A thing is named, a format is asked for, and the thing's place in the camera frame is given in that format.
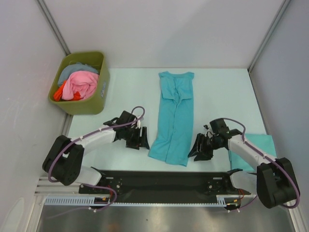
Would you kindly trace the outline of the cyan blue t shirt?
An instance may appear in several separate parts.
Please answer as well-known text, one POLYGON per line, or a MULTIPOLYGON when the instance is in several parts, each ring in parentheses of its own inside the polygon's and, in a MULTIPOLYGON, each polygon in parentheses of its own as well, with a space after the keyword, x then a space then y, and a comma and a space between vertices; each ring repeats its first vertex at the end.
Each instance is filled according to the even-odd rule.
POLYGON ((194 126, 193 72, 159 73, 160 104, 157 136, 149 157, 187 166, 194 126))

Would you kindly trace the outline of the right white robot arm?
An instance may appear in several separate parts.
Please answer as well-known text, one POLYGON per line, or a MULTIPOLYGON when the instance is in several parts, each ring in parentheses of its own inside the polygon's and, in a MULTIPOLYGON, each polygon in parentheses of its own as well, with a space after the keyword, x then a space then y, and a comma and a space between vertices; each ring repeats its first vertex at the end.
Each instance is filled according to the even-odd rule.
POLYGON ((225 148, 239 155, 256 171, 256 195, 266 208, 283 206, 297 208, 300 190, 293 166, 287 158, 276 158, 250 142, 245 131, 230 129, 217 118, 205 125, 205 134, 199 133, 188 157, 195 161, 210 160, 214 150, 225 148))

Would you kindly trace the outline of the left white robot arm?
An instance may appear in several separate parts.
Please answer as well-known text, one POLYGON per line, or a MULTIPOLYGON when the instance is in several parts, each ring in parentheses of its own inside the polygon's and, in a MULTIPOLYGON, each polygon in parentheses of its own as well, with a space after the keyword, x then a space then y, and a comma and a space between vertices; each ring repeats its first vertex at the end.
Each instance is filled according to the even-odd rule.
POLYGON ((79 183, 90 186, 96 193, 102 193, 107 187, 102 171, 83 166, 83 158, 102 145, 120 140, 125 140, 129 148, 149 149, 147 128, 141 126, 145 113, 141 116, 133 114, 138 108, 144 110, 137 106, 131 112, 123 111, 119 117, 104 122, 88 134, 76 138, 58 136, 42 164, 42 169, 48 174, 48 181, 64 186, 79 183))

